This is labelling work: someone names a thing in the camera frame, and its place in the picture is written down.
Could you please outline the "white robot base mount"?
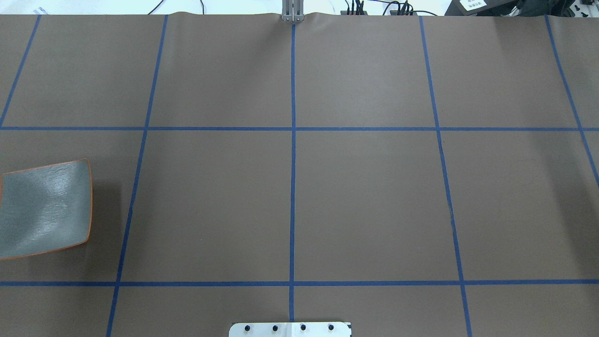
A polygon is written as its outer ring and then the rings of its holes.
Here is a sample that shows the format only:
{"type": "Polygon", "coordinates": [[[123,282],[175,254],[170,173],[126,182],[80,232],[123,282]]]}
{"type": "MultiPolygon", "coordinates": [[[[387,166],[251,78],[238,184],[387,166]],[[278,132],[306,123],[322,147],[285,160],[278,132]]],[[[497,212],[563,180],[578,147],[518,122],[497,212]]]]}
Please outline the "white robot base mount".
{"type": "Polygon", "coordinates": [[[229,337],[351,337],[350,322],[241,322],[229,337]]]}

